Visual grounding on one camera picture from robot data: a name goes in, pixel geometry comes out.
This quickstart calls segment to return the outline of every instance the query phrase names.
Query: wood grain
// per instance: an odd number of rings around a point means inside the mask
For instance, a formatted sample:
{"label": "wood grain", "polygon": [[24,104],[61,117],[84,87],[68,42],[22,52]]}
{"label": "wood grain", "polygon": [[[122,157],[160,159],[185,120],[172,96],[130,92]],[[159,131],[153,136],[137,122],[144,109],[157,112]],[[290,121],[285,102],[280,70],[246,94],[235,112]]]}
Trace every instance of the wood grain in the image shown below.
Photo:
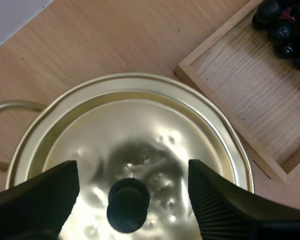
{"label": "wood grain", "polygon": [[254,13],[191,67],[282,166],[300,147],[300,71],[274,55],[266,32],[252,28]]}

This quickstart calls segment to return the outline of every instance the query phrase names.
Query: pot lid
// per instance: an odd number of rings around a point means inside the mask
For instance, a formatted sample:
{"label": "pot lid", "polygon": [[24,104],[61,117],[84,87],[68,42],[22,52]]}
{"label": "pot lid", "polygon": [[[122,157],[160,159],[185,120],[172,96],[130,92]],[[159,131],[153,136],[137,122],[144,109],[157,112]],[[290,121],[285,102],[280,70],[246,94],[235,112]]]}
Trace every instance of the pot lid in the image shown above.
{"label": "pot lid", "polygon": [[[199,240],[189,159],[254,191],[245,151],[208,99],[165,77],[113,74],[76,86],[40,114],[14,154],[7,187],[76,160],[80,193],[61,239]],[[129,234],[107,219],[109,191],[125,178],[141,181],[150,196],[143,226]]]}

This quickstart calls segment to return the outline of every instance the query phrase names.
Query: metal rim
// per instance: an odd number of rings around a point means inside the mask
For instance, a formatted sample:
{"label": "metal rim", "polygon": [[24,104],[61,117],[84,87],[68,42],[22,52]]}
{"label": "metal rim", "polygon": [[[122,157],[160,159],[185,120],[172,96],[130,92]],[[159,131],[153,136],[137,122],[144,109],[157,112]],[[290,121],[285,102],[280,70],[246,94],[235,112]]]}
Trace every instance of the metal rim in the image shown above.
{"label": "metal rim", "polygon": [[72,89],[66,91],[64,94],[62,94],[60,97],[58,97],[55,101],[53,101],[37,118],[36,120],[30,125],[30,127],[27,129],[26,133],[23,135],[22,139],[20,140],[16,151],[13,155],[8,175],[7,175],[7,181],[6,181],[6,189],[12,187],[14,184],[14,173],[16,171],[16,168],[18,167],[18,157],[19,154],[22,152],[23,147],[25,146],[27,139],[31,135],[32,131],[36,128],[36,126],[41,122],[41,120],[48,115],[57,105],[60,103],[63,99],[71,95],[73,92],[82,89],[84,87],[88,87],[89,85],[95,84],[97,82],[102,82],[102,81],[107,81],[110,79],[121,79],[121,78],[145,78],[145,79],[151,79],[151,80],[157,80],[157,81],[163,81],[166,83],[169,83],[171,85],[178,86],[188,93],[196,96],[197,98],[201,99],[203,102],[206,103],[207,106],[209,106],[218,116],[219,118],[223,121],[224,125],[228,129],[228,133],[230,134],[232,140],[234,141],[237,149],[239,150],[243,163],[245,166],[245,172],[246,172],[246,179],[247,179],[247,186],[248,190],[252,193],[254,193],[254,182],[253,182],[253,176],[252,176],[252,169],[251,165],[248,160],[248,156],[243,148],[243,145],[241,144],[241,141],[239,137],[237,136],[235,130],[233,129],[232,125],[230,124],[229,120],[225,117],[225,115],[210,101],[208,100],[205,96],[201,95],[194,89],[190,88],[189,86],[181,83],[174,81],[170,78],[163,77],[163,76],[157,76],[153,74],[145,74],[145,73],[122,73],[122,74],[111,74],[107,76],[102,76],[102,77],[97,77],[92,80],[86,81],[82,84],[79,84]]}

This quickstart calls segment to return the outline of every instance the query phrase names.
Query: grape cluster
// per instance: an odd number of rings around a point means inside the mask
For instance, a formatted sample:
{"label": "grape cluster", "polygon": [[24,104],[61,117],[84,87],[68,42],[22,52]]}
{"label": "grape cluster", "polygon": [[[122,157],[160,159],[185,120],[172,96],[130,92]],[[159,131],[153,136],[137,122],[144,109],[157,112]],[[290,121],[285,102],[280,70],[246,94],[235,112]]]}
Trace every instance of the grape cluster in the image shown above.
{"label": "grape cluster", "polygon": [[300,71],[300,0],[263,0],[252,26],[259,31],[267,30],[275,55],[293,59],[293,66]]}

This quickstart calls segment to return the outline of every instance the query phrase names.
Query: white paper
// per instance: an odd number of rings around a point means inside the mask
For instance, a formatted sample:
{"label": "white paper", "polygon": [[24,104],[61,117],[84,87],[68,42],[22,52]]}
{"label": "white paper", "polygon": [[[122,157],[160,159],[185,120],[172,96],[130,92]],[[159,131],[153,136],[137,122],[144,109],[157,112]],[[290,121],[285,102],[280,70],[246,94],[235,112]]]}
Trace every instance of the white paper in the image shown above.
{"label": "white paper", "polygon": [[0,0],[0,45],[53,0]]}

